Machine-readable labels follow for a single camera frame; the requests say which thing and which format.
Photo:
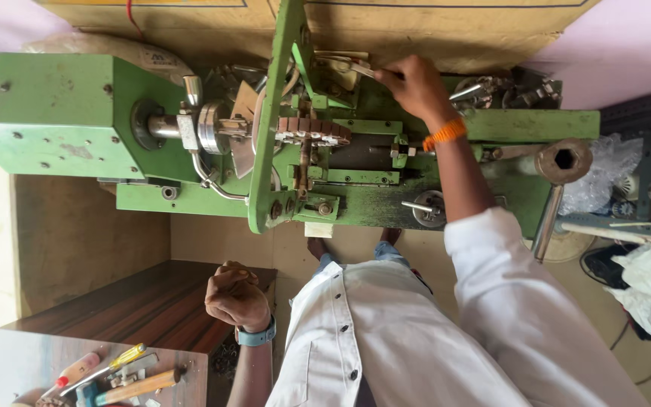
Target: orange thread bracelet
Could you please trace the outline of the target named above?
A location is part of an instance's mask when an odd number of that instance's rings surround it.
[[[425,151],[434,151],[436,150],[436,143],[454,141],[465,135],[466,125],[461,117],[449,120],[446,125],[441,127],[441,130],[429,135],[426,140],[423,141],[423,149]]]

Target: yellow screwdriver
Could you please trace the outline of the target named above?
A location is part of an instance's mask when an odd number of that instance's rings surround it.
[[[60,396],[66,395],[69,393],[70,390],[75,389],[79,387],[82,384],[91,382],[92,379],[95,379],[97,376],[102,375],[107,372],[114,372],[115,370],[121,368],[122,366],[130,363],[131,361],[135,360],[136,358],[139,358],[145,351],[147,350],[147,346],[145,346],[144,343],[140,343],[140,345],[135,345],[131,347],[130,349],[127,349],[122,353],[122,355],[117,356],[116,358],[113,359],[113,361],[109,362],[109,365],[105,367],[104,369],[93,373],[92,375],[89,375],[85,377],[84,379],[81,379],[80,381],[76,382],[75,384],[69,386],[68,388],[64,389],[61,393],[59,393]]]

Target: hand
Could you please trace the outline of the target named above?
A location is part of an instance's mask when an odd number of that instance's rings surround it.
[[[246,332],[264,331],[270,324],[270,306],[258,288],[258,276],[238,262],[225,262],[210,277],[205,308],[213,317],[241,325]]]
[[[396,72],[403,74],[403,79],[396,76]],[[374,76],[393,93],[403,110],[421,118],[431,133],[458,117],[448,100],[440,73],[430,60],[411,55],[375,71]]]

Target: blue watch strap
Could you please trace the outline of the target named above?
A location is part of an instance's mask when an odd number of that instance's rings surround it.
[[[276,337],[276,317],[270,316],[270,324],[266,330],[260,332],[246,332],[238,327],[237,342],[240,346],[261,346]]]

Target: cardboard box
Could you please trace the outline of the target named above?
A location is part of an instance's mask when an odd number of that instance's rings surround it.
[[[408,54],[442,71],[511,68],[558,38],[598,0],[311,0],[316,49],[366,51],[377,67]],[[44,2],[85,32],[136,39],[121,2]],[[190,64],[263,63],[270,58],[279,0],[134,0],[145,38]]]

